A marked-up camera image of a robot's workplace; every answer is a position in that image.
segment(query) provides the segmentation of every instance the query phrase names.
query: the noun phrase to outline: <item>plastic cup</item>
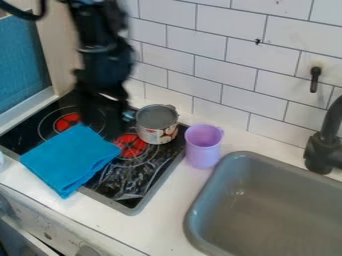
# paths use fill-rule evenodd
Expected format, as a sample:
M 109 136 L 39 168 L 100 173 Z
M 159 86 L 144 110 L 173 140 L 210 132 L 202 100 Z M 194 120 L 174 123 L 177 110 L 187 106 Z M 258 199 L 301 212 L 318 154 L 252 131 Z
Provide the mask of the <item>plastic cup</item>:
M 198 124 L 185 132 L 185 158 L 197 169 L 210 169 L 220 159 L 220 142 L 224 131 L 221 128 Z

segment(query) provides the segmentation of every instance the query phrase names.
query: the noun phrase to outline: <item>small pot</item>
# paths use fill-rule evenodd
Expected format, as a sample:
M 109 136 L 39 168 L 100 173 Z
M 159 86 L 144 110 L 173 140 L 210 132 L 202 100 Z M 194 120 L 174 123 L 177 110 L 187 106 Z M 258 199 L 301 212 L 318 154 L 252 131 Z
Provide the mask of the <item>small pot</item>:
M 155 145 L 166 144 L 178 134 L 178 113 L 172 105 L 148 105 L 136 114 L 139 137 Z

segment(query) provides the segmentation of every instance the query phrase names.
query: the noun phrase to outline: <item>cable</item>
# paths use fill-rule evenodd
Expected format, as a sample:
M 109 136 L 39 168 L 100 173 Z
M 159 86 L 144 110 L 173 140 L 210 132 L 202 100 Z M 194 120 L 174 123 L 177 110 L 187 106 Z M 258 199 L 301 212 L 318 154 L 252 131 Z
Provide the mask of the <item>cable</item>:
M 43 18 L 47 13 L 47 4 L 46 0 L 39 0 L 39 14 L 37 15 L 22 11 L 4 0 L 0 0 L 0 9 L 24 20 L 37 21 Z

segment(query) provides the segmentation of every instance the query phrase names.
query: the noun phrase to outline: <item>blue towel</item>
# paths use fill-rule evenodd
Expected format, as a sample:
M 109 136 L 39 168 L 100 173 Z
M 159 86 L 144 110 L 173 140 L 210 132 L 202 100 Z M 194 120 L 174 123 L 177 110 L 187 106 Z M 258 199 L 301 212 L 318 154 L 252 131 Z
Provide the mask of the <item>blue towel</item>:
M 78 124 L 22 155 L 20 162 L 67 198 L 119 154 L 117 146 Z

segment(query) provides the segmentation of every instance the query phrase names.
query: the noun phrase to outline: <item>sink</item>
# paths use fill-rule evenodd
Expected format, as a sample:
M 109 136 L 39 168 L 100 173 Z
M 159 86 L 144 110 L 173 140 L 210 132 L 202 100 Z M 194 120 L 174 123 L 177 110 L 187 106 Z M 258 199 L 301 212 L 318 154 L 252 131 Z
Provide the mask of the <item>sink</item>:
M 341 256 L 342 183 L 235 152 L 215 168 L 184 231 L 208 255 Z

